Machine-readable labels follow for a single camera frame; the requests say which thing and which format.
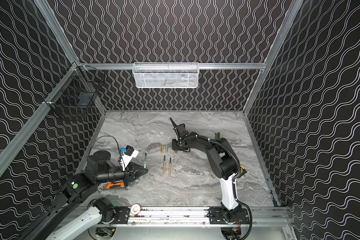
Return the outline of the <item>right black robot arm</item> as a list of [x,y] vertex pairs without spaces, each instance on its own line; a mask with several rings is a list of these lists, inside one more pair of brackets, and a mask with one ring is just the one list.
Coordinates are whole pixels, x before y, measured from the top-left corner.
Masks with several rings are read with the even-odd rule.
[[172,140],[172,149],[181,152],[196,149],[206,154],[212,172],[220,179],[222,219],[228,223],[234,222],[244,205],[238,199],[237,179],[247,172],[242,168],[230,143],[225,138],[216,140],[189,132],[185,124],[177,125],[172,118],[170,121],[176,134]]

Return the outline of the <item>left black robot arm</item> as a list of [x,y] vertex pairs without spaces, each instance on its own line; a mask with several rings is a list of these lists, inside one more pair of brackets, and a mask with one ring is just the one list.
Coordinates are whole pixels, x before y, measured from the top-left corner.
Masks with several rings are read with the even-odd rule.
[[70,177],[58,190],[41,215],[18,237],[19,240],[45,240],[53,230],[80,204],[98,190],[100,184],[123,183],[125,187],[148,172],[136,163],[124,163],[135,158],[138,151],[128,146],[118,166],[111,162],[111,153],[97,151],[87,157],[86,168]]

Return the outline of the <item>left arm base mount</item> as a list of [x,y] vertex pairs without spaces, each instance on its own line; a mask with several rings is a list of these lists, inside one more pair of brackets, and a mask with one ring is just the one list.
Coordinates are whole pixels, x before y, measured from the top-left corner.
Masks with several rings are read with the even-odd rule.
[[130,210],[128,207],[114,207],[109,225],[127,224],[130,217]]

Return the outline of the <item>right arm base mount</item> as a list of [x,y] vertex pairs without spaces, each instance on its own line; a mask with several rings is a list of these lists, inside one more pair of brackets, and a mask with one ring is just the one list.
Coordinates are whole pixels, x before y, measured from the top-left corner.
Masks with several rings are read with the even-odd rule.
[[222,224],[249,224],[251,222],[247,209],[241,206],[233,210],[227,210],[225,207],[210,207],[206,217],[209,218],[211,225]]

